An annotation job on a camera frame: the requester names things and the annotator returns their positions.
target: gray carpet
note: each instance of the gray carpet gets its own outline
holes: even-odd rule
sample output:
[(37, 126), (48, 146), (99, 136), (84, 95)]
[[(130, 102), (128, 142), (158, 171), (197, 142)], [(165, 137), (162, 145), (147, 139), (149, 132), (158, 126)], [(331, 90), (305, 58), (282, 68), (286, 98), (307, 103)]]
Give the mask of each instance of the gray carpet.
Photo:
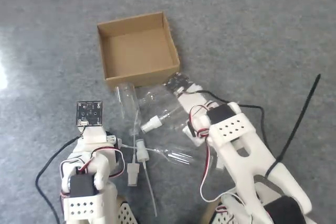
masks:
[[(0, 0), (0, 72), (8, 82), (0, 90), (1, 223), (54, 223), (34, 180), (78, 134), (76, 101), (103, 100), (105, 127), (120, 132), (116, 101), (102, 80), (96, 23), (159, 10), (171, 24), (183, 72), (229, 100), (265, 107), (275, 153), (322, 73), (284, 164), (309, 195), (316, 222), (336, 223), (336, 0)], [(259, 128), (259, 112), (246, 113)], [(169, 129), (146, 141), (192, 146)], [(58, 164), (70, 151), (41, 179), (60, 215)], [(126, 186), (126, 174), (116, 179), (119, 193), (142, 224), (197, 223), (206, 206), (198, 194), (202, 166), (160, 161), (151, 167), (158, 160), (151, 156), (159, 216), (144, 173), (136, 188)], [(214, 197), (231, 185), (227, 175), (213, 172), (205, 194)]]

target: plastic part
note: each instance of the plastic part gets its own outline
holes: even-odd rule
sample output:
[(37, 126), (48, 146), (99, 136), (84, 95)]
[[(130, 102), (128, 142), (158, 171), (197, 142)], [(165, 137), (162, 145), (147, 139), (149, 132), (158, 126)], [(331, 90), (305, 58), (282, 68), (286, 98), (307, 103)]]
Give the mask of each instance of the plastic part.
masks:
[(118, 224), (138, 224), (127, 202), (123, 202), (118, 211)]
[(156, 209), (156, 202), (155, 202), (155, 198), (154, 198), (154, 192), (153, 192), (153, 188), (152, 188), (152, 185), (151, 185), (151, 182), (149, 180), (149, 176), (148, 176), (148, 172), (147, 172), (147, 168), (146, 168), (146, 162), (142, 162), (143, 164), (143, 168), (145, 170), (145, 174), (146, 174), (146, 179), (147, 179), (147, 183), (148, 183), (148, 187), (149, 187), (149, 191), (151, 193), (151, 197), (152, 197), (152, 202), (153, 202), (153, 208), (154, 208), (154, 214), (155, 214), (155, 217), (158, 216), (158, 213), (157, 213), (157, 209)]
[(217, 170), (224, 170), (225, 169), (224, 161), (220, 156), (217, 156), (216, 169)]
[(150, 132), (153, 129), (156, 129), (158, 127), (162, 126), (162, 122), (160, 121), (159, 117), (156, 115), (152, 118), (150, 118), (150, 120), (148, 122), (146, 122), (143, 126), (141, 126), (141, 130), (144, 133)]
[[(253, 213), (256, 221), (271, 224), (272, 221), (256, 196), (254, 176), (264, 175), (267, 169), (274, 163), (275, 158), (256, 134), (256, 130), (248, 118), (241, 114), (237, 116), (237, 118), (232, 117), (218, 124), (211, 125), (208, 143), (214, 147), (217, 154), (223, 159), (225, 167), (236, 184), (237, 193), (246, 204), (246, 210)], [(240, 127), (244, 126), (244, 128), (241, 128), (241, 131), (235, 130), (233, 119), (239, 120), (237, 123)], [(223, 129), (226, 128), (226, 125), (231, 130), (225, 130), (224, 132)], [(237, 137), (240, 138), (244, 148), (248, 152), (248, 158), (237, 155), (234, 146), (230, 142), (230, 139), (233, 140)], [(298, 202), (303, 214), (311, 211), (312, 207), (308, 196), (283, 164), (278, 164), (270, 173), (268, 179), (280, 187), (287, 196), (294, 198)]]
[(129, 82), (120, 83), (115, 87), (114, 92), (119, 102), (124, 126), (131, 136), (138, 134), (141, 125), (141, 116), (134, 85)]
[(137, 186), (140, 165), (138, 163), (127, 164), (128, 186)]
[(148, 151), (146, 150), (145, 142), (143, 139), (137, 140), (136, 158), (138, 162), (146, 162), (149, 160)]
[(97, 219), (104, 216), (103, 194), (88, 197), (64, 198), (64, 218), (66, 221)]
[[(187, 90), (187, 93), (192, 93), (198, 90), (202, 90), (202, 87), (196, 84), (192, 84)], [(189, 113), (190, 109), (199, 104), (205, 104), (206, 99), (202, 96), (200, 93), (195, 94), (182, 94), (178, 101), (180, 102), (181, 106), (184, 108), (184, 110)]]

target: cardboard box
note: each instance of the cardboard box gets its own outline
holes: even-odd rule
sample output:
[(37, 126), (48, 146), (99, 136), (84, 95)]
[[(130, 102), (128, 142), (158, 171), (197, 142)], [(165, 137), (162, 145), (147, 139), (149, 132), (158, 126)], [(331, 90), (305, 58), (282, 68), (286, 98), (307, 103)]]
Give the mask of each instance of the cardboard box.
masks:
[(180, 60), (163, 12), (98, 24), (104, 77), (134, 86), (161, 84), (180, 69)]

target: wire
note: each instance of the wire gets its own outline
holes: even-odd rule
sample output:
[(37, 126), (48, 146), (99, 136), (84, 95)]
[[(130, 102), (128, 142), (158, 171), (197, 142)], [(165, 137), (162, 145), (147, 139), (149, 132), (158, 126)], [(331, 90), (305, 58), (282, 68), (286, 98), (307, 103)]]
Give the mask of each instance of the wire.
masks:
[(100, 151), (100, 150), (107, 150), (107, 149), (111, 149), (111, 150), (114, 150), (115, 152), (118, 152), (120, 153), (121, 155), (121, 159), (122, 159), (122, 170), (117, 172), (117, 173), (114, 173), (114, 174), (111, 174), (109, 175), (109, 178), (116, 178), (118, 176), (120, 176), (124, 171), (125, 171), (125, 159), (124, 159), (124, 156), (121, 152), (121, 150), (115, 148), (115, 147), (111, 147), (111, 146), (103, 146), (103, 147), (99, 147), (99, 148), (96, 148), (94, 149), (92, 152), (91, 152), (91, 158), (92, 158), (92, 155), (94, 154), (94, 152), (97, 152), (97, 151)]
[(92, 158), (90, 158), (79, 170), (78, 170), (78, 172), (80, 172), (80, 173), (82, 173), (85, 169), (87, 169), (88, 168), (88, 166), (89, 166), (89, 164), (92, 162), (92, 160), (93, 160), (93, 157)]
[(215, 211), (217, 212), (217, 213), (224, 213), (224, 212), (228, 212), (227, 211), (227, 208), (225, 207), (225, 206), (223, 206), (223, 205), (219, 205), (219, 206), (217, 206), (216, 207), (216, 209), (215, 209)]
[(217, 200), (220, 199), (223, 195), (230, 195), (230, 196), (236, 198), (237, 200), (239, 200), (240, 203), (241, 203), (244, 207), (246, 207), (244, 201), (243, 201), (237, 194), (234, 194), (234, 193), (231, 193), (231, 192), (228, 192), (228, 191), (219, 194), (219, 195), (218, 195), (216, 198), (214, 198), (214, 199), (206, 199), (206, 198), (204, 197), (204, 195), (203, 195), (203, 186), (204, 186), (206, 177), (207, 177), (208, 172), (209, 172), (209, 164), (210, 164), (210, 148), (209, 148), (209, 146), (208, 146), (207, 140), (205, 140), (205, 146), (206, 146), (206, 161), (205, 161), (205, 167), (204, 167), (204, 173), (203, 173), (202, 182), (201, 182), (201, 185), (200, 185), (200, 187), (199, 187), (199, 188), (200, 188), (200, 189), (199, 189), (199, 190), (200, 190), (200, 191), (199, 191), (199, 194), (201, 195), (201, 198), (202, 198), (205, 202), (207, 202), (207, 203), (211, 203), (211, 202), (215, 202), (215, 201), (217, 201)]
[[(186, 94), (195, 94), (195, 93), (205, 93), (211, 95), (213, 98), (217, 99), (218, 101), (224, 102), (224, 103), (230, 103), (230, 101), (222, 99), (218, 96), (216, 96), (214, 93), (208, 91), (208, 90), (197, 90), (195, 92), (186, 92)], [(250, 109), (260, 109), (261, 111), (261, 120), (260, 120), (260, 125), (261, 125), (261, 133), (262, 133), (262, 139), (264, 141), (265, 146), (268, 148), (268, 150), (272, 153), (267, 136), (266, 136), (266, 131), (265, 131), (265, 110), (263, 107), (258, 106), (258, 105), (252, 105), (252, 104), (238, 104), (240, 107), (243, 108), (250, 108)]]
[(60, 154), (66, 147), (73, 144), (77, 139), (82, 137), (84, 130), (85, 130), (85, 127), (84, 127), (83, 131), (80, 133), (80, 135), (78, 135), (75, 138), (66, 142), (53, 156), (51, 156), (51, 158), (47, 161), (47, 163), (44, 165), (44, 167), (39, 171), (39, 173), (37, 174), (36, 179), (35, 179), (35, 187), (36, 187), (38, 193), (42, 196), (42, 198), (45, 200), (45, 202), (47, 203), (47, 205), (49, 206), (49, 208), (53, 212), (57, 224), (60, 224), (60, 220), (59, 220), (59, 217), (57, 215), (57, 212), (56, 212), (54, 206), (52, 205), (52, 203), (50, 202), (50, 200), (48, 199), (48, 197), (44, 194), (44, 192), (40, 188), (40, 185), (39, 185), (38, 182), (39, 182), (42, 174), (46, 171), (46, 169), (48, 168), (50, 163), (55, 159), (55, 157), (57, 157), (57, 155)]
[(62, 161), (62, 162), (60, 163), (60, 165), (59, 165), (59, 173), (60, 173), (60, 175), (61, 175), (61, 178), (64, 177), (63, 166), (64, 166), (65, 163), (73, 164), (73, 163), (75, 163), (75, 162), (77, 162), (77, 161), (81, 161), (83, 164), (85, 164), (85, 162), (80, 158), (81, 156), (82, 156), (82, 155), (77, 156), (77, 157), (71, 157), (71, 158), (68, 158), (68, 159), (66, 159), (66, 160), (64, 160), (64, 161)]
[(274, 163), (271, 165), (271, 167), (267, 170), (267, 172), (266, 172), (266, 174), (265, 174), (265, 177), (266, 177), (266, 178), (269, 176), (269, 174), (270, 174), (271, 171), (274, 169), (274, 167), (276, 167), (276, 165), (277, 165), (278, 163), (280, 163), (280, 162), (283, 160), (283, 158), (284, 158), (284, 156), (285, 156), (285, 153), (286, 153), (286, 151), (287, 151), (289, 145), (291, 144), (291, 142), (292, 142), (292, 140), (293, 140), (293, 138), (294, 138), (294, 136), (295, 136), (296, 131), (298, 130), (298, 128), (299, 128), (299, 126), (300, 126), (300, 123), (301, 123), (301, 121), (302, 121), (302, 119), (303, 119), (303, 117), (304, 117), (304, 114), (305, 114), (306, 111), (307, 111), (309, 102), (310, 102), (311, 98), (312, 98), (313, 95), (314, 95), (314, 92), (315, 92), (315, 90), (316, 90), (317, 85), (319, 84), (320, 79), (321, 79), (321, 74), (318, 74), (318, 75), (316, 76), (316, 78), (315, 78), (315, 81), (314, 81), (313, 86), (311, 87), (311, 89), (310, 89), (310, 91), (309, 91), (309, 94), (308, 94), (308, 96), (307, 96), (307, 98), (306, 98), (306, 101), (304, 102), (304, 105), (303, 105), (303, 108), (302, 108), (302, 110), (301, 110), (301, 112), (300, 112), (299, 118), (297, 119), (297, 121), (296, 121), (296, 123), (295, 123), (295, 125), (294, 125), (294, 128), (293, 128), (292, 132), (290, 133), (289, 138), (288, 138), (288, 140), (287, 140), (285, 146), (283, 147), (283, 149), (282, 149), (280, 155), (276, 158), (275, 162), (274, 162)]
[(145, 174), (146, 174), (146, 179), (147, 179), (147, 183), (148, 183), (148, 187), (149, 187), (149, 191), (151, 193), (151, 197), (152, 197), (152, 202), (153, 202), (153, 208), (154, 208), (154, 214), (155, 214), (155, 217), (158, 216), (158, 213), (157, 213), (157, 209), (156, 209), (156, 203), (155, 203), (155, 198), (154, 198), (154, 192), (153, 192), (153, 189), (152, 189), (152, 185), (151, 185), (151, 182), (149, 180), (149, 176), (148, 176), (148, 172), (147, 172), (147, 168), (146, 168), (146, 162), (142, 162), (143, 164), (143, 168), (145, 170)]
[(197, 137), (201, 137), (201, 138), (202, 138), (202, 137), (208, 137), (208, 136), (209, 136), (209, 129), (208, 129), (208, 128), (202, 128), (202, 129), (199, 129), (198, 131), (195, 130), (195, 127), (194, 127), (194, 125), (193, 125), (193, 121), (192, 121), (192, 119), (193, 119), (193, 116), (194, 116), (199, 110), (198, 110), (197, 112), (195, 112), (194, 114), (192, 114), (192, 111), (193, 111), (193, 109), (196, 108), (196, 107), (201, 107), (201, 108), (204, 108), (206, 111), (209, 111), (209, 109), (208, 109), (206, 106), (204, 106), (204, 105), (195, 105), (195, 106), (192, 106), (191, 109), (190, 109), (190, 111), (189, 111), (189, 115), (188, 115), (189, 122), (190, 122), (190, 126), (191, 126), (192, 130), (196, 132), (196, 136), (197, 136)]

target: plastic bottle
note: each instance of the plastic bottle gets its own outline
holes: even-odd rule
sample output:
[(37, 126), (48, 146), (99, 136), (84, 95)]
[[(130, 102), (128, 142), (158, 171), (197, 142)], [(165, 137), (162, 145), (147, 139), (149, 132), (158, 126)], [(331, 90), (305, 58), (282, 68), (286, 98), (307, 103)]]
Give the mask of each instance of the plastic bottle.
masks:
[[(205, 164), (205, 154), (200, 153), (199, 150), (192, 150), (186, 147), (179, 147), (175, 145), (158, 146), (155, 148), (156, 152), (165, 156), (165, 159), (170, 163), (176, 165), (191, 165), (203, 167)], [(210, 165), (212, 165), (213, 156), (210, 157)]]
[(114, 92), (119, 102), (124, 127), (131, 136), (138, 134), (141, 114), (134, 85), (129, 82), (120, 83)]
[(187, 120), (187, 114), (183, 110), (181, 106), (170, 108), (170, 109), (163, 109), (163, 111), (152, 118), (150, 118), (146, 123), (144, 123), (141, 126), (141, 130), (144, 133), (150, 132), (153, 129), (156, 129), (158, 127), (161, 127), (163, 124), (171, 124), (170, 127), (175, 128), (176, 127), (182, 127), (184, 123), (179, 122), (178, 125), (176, 125), (176, 121), (179, 121), (178, 119), (181, 119), (181, 117), (185, 117), (185, 121)]

